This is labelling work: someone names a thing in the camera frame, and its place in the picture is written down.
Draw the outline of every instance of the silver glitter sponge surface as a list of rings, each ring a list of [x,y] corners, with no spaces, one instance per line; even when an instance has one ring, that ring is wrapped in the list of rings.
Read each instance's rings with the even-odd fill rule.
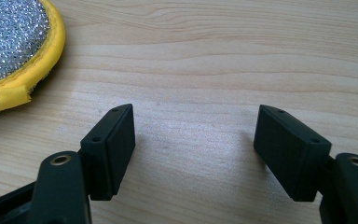
[[[0,79],[21,68],[40,49],[48,16],[37,0],[0,0]]]

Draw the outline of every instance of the table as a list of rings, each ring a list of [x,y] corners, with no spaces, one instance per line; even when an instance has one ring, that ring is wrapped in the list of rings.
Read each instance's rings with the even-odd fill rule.
[[[0,196],[133,104],[136,148],[94,223],[320,223],[257,157],[259,105],[358,154],[358,0],[53,0],[66,26],[33,101],[0,113]]]

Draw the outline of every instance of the light wood tabletop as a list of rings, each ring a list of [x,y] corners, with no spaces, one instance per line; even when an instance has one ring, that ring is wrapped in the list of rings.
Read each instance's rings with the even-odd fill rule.
[[[64,52],[32,102],[0,113],[0,196],[133,104],[136,148],[93,223],[321,223],[255,154],[279,107],[358,154],[358,0],[53,0]]]

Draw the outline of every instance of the yellow trim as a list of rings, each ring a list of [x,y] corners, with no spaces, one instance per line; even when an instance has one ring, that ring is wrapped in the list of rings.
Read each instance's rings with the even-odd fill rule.
[[[48,74],[62,54],[65,30],[60,13],[48,0],[39,1],[48,16],[46,40],[23,67],[0,80],[0,111],[30,102],[29,90]]]

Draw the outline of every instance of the yellow edge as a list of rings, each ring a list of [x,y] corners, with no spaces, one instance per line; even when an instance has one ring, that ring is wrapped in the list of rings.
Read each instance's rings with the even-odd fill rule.
[[[30,102],[29,90],[48,74],[62,54],[65,30],[61,15],[48,0],[39,1],[48,16],[46,40],[23,67],[0,80],[0,111]]]

